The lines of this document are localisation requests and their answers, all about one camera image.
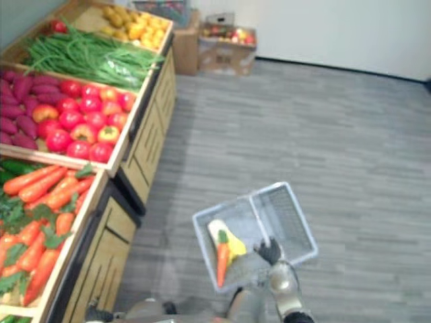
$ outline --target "produce display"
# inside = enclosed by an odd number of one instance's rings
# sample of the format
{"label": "produce display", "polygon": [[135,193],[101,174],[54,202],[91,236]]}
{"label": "produce display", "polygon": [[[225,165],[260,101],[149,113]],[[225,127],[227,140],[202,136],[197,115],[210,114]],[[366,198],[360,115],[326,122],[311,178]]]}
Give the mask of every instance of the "produce display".
{"label": "produce display", "polygon": [[50,33],[29,39],[29,59],[38,71],[52,71],[138,91],[147,74],[163,57],[142,48],[51,24]]}
{"label": "produce display", "polygon": [[0,142],[106,163],[135,95],[48,75],[2,70]]}
{"label": "produce display", "polygon": [[103,17],[110,26],[105,26],[101,32],[123,41],[131,41],[149,49],[158,50],[163,42],[169,21],[149,13],[128,11],[124,7],[103,7]]}
{"label": "produce display", "polygon": [[202,29],[202,35],[204,37],[216,37],[222,42],[256,45],[254,33],[232,26],[206,24]]}
{"label": "produce display", "polygon": [[31,306],[71,235],[94,176],[90,166],[76,172],[2,159],[0,167],[0,303]]}
{"label": "produce display", "polygon": [[217,250],[217,285],[222,287],[229,266],[247,249],[222,220],[215,219],[207,227]]}

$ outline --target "toy carrot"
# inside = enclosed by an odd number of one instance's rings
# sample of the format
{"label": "toy carrot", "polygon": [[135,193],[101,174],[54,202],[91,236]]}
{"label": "toy carrot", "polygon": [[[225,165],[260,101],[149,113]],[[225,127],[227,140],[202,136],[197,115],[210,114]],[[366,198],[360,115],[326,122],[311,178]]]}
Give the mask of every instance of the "toy carrot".
{"label": "toy carrot", "polygon": [[217,248],[217,285],[218,287],[223,286],[226,271],[228,269],[229,261],[229,245],[228,236],[224,230],[218,232],[219,245]]}

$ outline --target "black glove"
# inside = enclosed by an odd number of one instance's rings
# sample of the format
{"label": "black glove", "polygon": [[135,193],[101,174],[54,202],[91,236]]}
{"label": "black glove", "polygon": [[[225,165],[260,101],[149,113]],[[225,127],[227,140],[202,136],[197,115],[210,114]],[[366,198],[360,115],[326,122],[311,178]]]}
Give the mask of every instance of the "black glove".
{"label": "black glove", "polygon": [[265,242],[262,240],[261,246],[255,246],[254,249],[255,252],[257,252],[259,256],[263,258],[263,260],[266,260],[271,266],[273,266],[280,259],[281,251],[274,238],[270,238],[270,242],[271,245],[267,247]]}

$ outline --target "tomato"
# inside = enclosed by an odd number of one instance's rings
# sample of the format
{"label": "tomato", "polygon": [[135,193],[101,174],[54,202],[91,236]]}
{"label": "tomato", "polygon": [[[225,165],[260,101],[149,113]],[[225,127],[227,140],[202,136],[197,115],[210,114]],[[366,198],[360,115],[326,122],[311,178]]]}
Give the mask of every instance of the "tomato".
{"label": "tomato", "polygon": [[96,96],[86,96],[82,98],[80,109],[84,113],[100,111],[102,101]]}
{"label": "tomato", "polygon": [[80,114],[78,111],[64,111],[60,115],[60,124],[66,130],[72,130],[77,125],[84,123],[84,116]]}
{"label": "tomato", "polygon": [[51,20],[51,30],[53,32],[61,32],[67,34],[67,26],[61,20],[53,19]]}
{"label": "tomato", "polygon": [[79,104],[72,98],[64,98],[57,102],[55,106],[62,113],[64,111],[79,111]]}
{"label": "tomato", "polygon": [[102,99],[102,101],[117,101],[119,98],[119,93],[113,87],[103,87],[102,89],[100,89],[100,98]]}
{"label": "tomato", "polygon": [[100,95],[100,89],[94,85],[85,84],[81,90],[81,97],[85,98],[86,96],[96,96],[97,98]]}
{"label": "tomato", "polygon": [[109,116],[114,113],[122,112],[121,106],[114,101],[103,101],[102,103],[102,113],[105,116]]}
{"label": "tomato", "polygon": [[57,119],[59,112],[49,104],[39,104],[33,110],[32,117],[36,123],[40,123],[45,119]]}
{"label": "tomato", "polygon": [[115,143],[119,140],[120,130],[114,126],[105,126],[99,130],[97,141],[99,143]]}
{"label": "tomato", "polygon": [[90,149],[90,160],[93,162],[106,163],[114,147],[109,143],[97,143]]}
{"label": "tomato", "polygon": [[96,142],[97,130],[88,124],[79,124],[70,133],[73,140],[83,140],[90,144]]}
{"label": "tomato", "polygon": [[75,158],[88,159],[90,156],[91,144],[87,141],[77,140],[67,146],[66,155]]}
{"label": "tomato", "polygon": [[76,81],[62,81],[60,83],[60,90],[71,98],[77,99],[81,96],[81,84]]}
{"label": "tomato", "polygon": [[129,92],[121,93],[119,94],[118,103],[124,111],[130,112],[135,103],[135,96]]}
{"label": "tomato", "polygon": [[70,134],[63,129],[51,131],[46,138],[46,146],[54,152],[64,152],[70,142],[72,142]]}
{"label": "tomato", "polygon": [[38,137],[46,139],[48,134],[57,129],[62,129],[60,122],[55,119],[46,119],[38,124]]}
{"label": "tomato", "polygon": [[90,112],[84,118],[87,124],[96,130],[101,129],[108,122],[108,118],[101,112]]}
{"label": "tomato", "polygon": [[108,118],[108,124],[110,126],[116,126],[120,131],[124,128],[124,125],[127,122],[127,117],[129,115],[124,112],[117,112],[114,114],[111,114]]}

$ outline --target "vinyl plank flooring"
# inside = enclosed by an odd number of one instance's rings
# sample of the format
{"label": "vinyl plank flooring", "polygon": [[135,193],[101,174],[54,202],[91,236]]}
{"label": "vinyl plank flooring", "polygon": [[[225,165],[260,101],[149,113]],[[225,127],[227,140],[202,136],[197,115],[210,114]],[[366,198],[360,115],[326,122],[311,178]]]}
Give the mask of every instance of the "vinyl plank flooring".
{"label": "vinyl plank flooring", "polygon": [[[178,99],[116,309],[148,296],[220,314],[191,222],[277,181],[319,245],[298,269],[318,322],[431,322],[431,96],[416,83],[256,62],[177,79]],[[270,297],[268,322],[277,322]]]}

